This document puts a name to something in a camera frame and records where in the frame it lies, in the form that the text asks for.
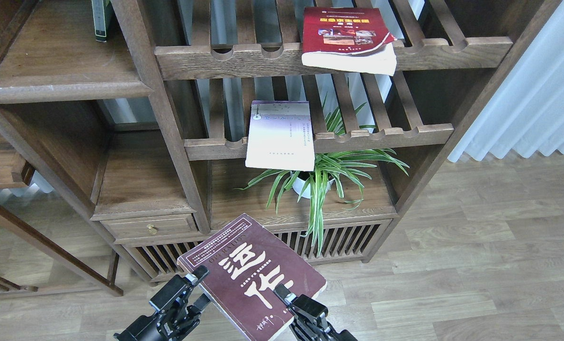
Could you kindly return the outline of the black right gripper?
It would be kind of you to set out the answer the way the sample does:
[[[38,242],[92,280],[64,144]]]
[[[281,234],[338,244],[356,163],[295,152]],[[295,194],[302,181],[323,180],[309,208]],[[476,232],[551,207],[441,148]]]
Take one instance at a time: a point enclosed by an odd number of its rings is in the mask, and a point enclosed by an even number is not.
[[[306,295],[296,296],[282,284],[273,292],[294,315],[290,329],[297,341],[357,341],[348,330],[338,333],[327,323],[325,305]]]

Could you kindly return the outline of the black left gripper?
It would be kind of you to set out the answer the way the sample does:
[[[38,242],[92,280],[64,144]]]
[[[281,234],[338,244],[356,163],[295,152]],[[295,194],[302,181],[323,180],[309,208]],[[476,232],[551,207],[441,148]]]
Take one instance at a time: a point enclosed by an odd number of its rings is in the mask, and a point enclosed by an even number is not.
[[[149,303],[156,313],[150,317],[141,316],[138,330],[135,332],[137,341],[182,341],[197,328],[200,315],[211,300],[202,294],[192,305],[188,305],[188,298],[193,289],[201,283],[209,270],[199,266],[184,277],[175,275],[159,291],[152,296]]]

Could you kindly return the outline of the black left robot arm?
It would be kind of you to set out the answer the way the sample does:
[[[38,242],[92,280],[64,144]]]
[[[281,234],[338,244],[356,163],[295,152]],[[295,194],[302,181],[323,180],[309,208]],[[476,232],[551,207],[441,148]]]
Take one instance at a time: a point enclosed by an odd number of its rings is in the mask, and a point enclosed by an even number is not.
[[[208,276],[206,266],[199,266],[184,277],[174,276],[149,303],[155,312],[141,315],[122,333],[119,341],[182,341],[200,323],[200,315],[211,300],[202,294],[192,305],[188,298],[193,289]]]

